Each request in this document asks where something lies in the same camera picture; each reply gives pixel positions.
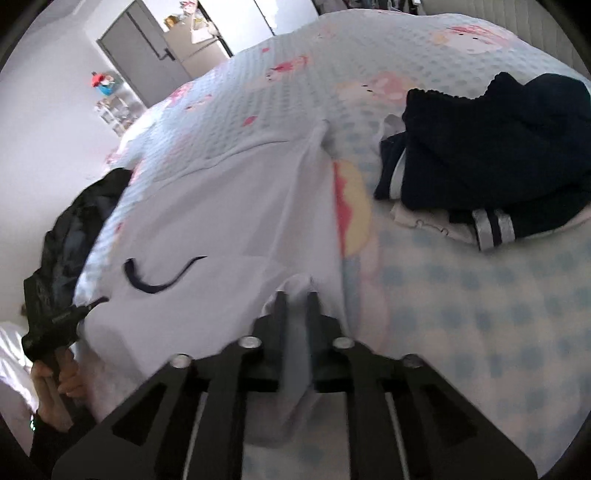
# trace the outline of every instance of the gray door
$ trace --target gray door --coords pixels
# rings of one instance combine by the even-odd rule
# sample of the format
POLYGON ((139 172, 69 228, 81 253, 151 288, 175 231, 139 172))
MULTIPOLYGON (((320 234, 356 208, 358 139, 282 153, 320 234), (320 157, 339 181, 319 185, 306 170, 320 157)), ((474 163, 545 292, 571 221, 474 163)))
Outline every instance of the gray door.
POLYGON ((141 2, 129 6, 99 45, 147 107, 191 80, 168 49, 162 28, 141 2))

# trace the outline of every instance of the metal bolt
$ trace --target metal bolt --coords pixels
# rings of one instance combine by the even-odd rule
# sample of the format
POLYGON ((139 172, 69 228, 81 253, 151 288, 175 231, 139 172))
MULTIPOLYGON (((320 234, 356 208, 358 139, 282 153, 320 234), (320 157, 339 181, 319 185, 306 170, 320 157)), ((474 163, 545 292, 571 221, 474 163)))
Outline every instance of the metal bolt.
POLYGON ((246 336, 238 340, 238 345, 242 348, 259 348, 262 345, 259 337, 246 336))
POLYGON ((338 337, 333 340, 333 347, 339 350, 347 350, 355 344, 355 341, 349 337, 338 337))
POLYGON ((423 366, 423 361, 418 355, 415 355, 414 353, 409 353, 408 355, 405 355, 405 357, 402 359, 402 364, 406 368, 421 368, 423 366))
POLYGON ((174 368, 187 368, 189 365, 191 365, 191 361, 191 357, 180 353, 170 359, 170 365, 172 365, 174 368))

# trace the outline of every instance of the black drawstring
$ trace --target black drawstring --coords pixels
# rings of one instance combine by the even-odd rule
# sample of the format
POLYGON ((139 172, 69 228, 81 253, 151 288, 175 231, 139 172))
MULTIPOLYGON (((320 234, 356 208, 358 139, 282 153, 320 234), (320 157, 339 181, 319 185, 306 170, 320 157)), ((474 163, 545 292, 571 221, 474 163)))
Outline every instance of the black drawstring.
POLYGON ((189 263, 185 265, 185 267, 181 270, 181 273, 174 277, 170 282, 164 283, 162 285, 148 285, 147 283, 144 283, 138 277, 138 270, 135 266, 135 258, 128 259, 123 265, 123 270, 125 272, 127 280, 129 280, 129 283, 131 283, 133 287, 143 291, 144 293, 159 293, 163 290, 166 290, 167 288, 172 287, 176 282, 178 282, 181 279, 183 275, 185 275, 186 271, 189 268, 191 268, 191 265, 193 265, 197 260, 201 260, 202 258, 207 257, 195 257, 191 259, 189 263))

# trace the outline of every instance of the cartoon print fabric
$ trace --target cartoon print fabric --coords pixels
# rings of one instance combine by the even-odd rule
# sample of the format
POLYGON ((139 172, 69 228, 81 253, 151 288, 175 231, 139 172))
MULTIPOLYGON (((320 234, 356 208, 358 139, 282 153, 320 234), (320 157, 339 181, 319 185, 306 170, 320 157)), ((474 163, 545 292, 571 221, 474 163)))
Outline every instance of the cartoon print fabric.
POLYGON ((458 25, 432 34, 433 43, 463 53, 479 54, 509 48, 517 37, 508 30, 490 25, 458 25))
MULTIPOLYGON (((156 121, 113 158, 113 167, 142 166, 88 257, 77 301, 100 296, 116 227, 153 187, 253 132, 321 109, 330 124, 323 146, 339 163, 336 186, 345 199, 339 215, 351 332, 383 355, 424 355, 543 474, 591 410, 591 224, 480 258, 396 225, 391 206, 361 195, 373 191, 381 171, 372 138, 388 114, 404 112, 409 89, 475 98, 501 71, 520 83, 554 72, 591 86, 509 32, 456 14, 337 12, 235 55, 187 84, 176 101, 154 107, 161 109, 156 121)), ((96 401, 116 404, 105 395, 96 401)), ((346 478, 346 429, 335 437, 335 425, 344 424, 315 415, 285 449, 247 446, 243 477, 346 478)))

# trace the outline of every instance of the white garment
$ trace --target white garment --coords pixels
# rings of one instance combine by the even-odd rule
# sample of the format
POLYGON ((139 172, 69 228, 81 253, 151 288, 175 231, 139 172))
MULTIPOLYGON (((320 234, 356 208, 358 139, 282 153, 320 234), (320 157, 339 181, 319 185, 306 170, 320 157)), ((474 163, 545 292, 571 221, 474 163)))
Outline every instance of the white garment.
MULTIPOLYGON (((434 232, 438 232, 454 240, 465 242, 467 244, 478 245, 476 239, 476 232, 468 225, 462 223, 450 223, 449 213, 446 210, 409 210, 402 202, 398 201, 392 207, 390 215, 394 221, 402 226, 410 228, 423 228, 434 232)), ((591 204, 587 205, 578 215, 569 220, 568 223, 556 230, 548 232, 537 233, 525 237, 525 239, 541 238, 552 233, 563 232, 569 228, 575 227, 587 220, 591 219, 591 204)))
POLYGON ((0 323, 0 413, 28 454, 33 443, 31 413, 37 411, 38 398, 29 376, 31 362, 22 350, 25 333, 13 323, 0 323))
POLYGON ((286 119, 151 187, 103 277, 101 294, 111 300, 83 328, 103 360, 141 381, 175 353, 214 355, 285 291, 298 302, 283 385, 277 395, 251 396, 247 434, 265 443, 289 435, 310 384, 305 294, 317 290, 325 312, 345 319, 333 167, 320 146, 327 127, 319 118, 286 119), (135 258, 142 281, 163 284, 202 255, 157 294, 134 289, 122 272, 135 258))

